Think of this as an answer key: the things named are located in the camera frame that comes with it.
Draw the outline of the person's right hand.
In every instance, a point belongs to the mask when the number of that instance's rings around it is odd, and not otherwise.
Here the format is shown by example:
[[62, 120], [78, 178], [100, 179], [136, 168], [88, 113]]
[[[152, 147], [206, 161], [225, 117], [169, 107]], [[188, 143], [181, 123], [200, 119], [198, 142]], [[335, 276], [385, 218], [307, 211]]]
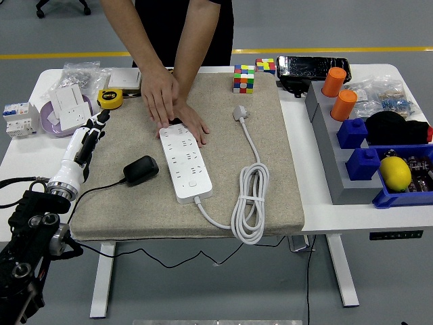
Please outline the person's right hand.
[[163, 66], [143, 68], [141, 73], [141, 96], [148, 114], [157, 129], [168, 127], [169, 120], [175, 118], [173, 102], [179, 94], [179, 84]]

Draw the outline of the person's left hand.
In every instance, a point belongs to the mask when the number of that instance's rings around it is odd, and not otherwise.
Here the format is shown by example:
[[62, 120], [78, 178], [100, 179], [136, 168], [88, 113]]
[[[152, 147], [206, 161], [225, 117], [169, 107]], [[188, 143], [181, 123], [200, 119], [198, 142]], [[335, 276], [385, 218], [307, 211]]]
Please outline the person's left hand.
[[184, 101], [177, 101], [173, 104], [173, 112], [175, 118], [178, 118], [189, 129], [198, 147], [206, 145], [206, 135], [210, 133], [210, 130], [200, 115]]

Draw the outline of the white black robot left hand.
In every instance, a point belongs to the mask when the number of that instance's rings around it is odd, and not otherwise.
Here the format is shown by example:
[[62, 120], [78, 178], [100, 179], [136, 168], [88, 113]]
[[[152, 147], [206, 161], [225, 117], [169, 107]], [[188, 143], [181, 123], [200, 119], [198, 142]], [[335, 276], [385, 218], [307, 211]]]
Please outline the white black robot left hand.
[[47, 193], [63, 195], [74, 200], [89, 175], [87, 170], [98, 141], [105, 135], [103, 128], [110, 118], [109, 110], [102, 110], [78, 128], [61, 160], [60, 170], [48, 181]]

